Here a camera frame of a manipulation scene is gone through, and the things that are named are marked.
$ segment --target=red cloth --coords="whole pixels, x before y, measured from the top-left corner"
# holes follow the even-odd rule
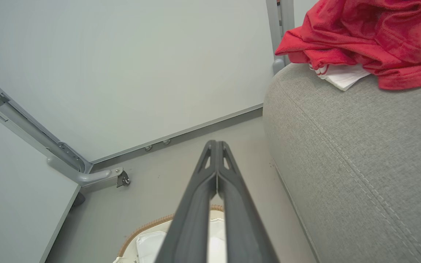
[[[421,0],[319,0],[276,55],[314,69],[360,63],[382,89],[421,87]]]

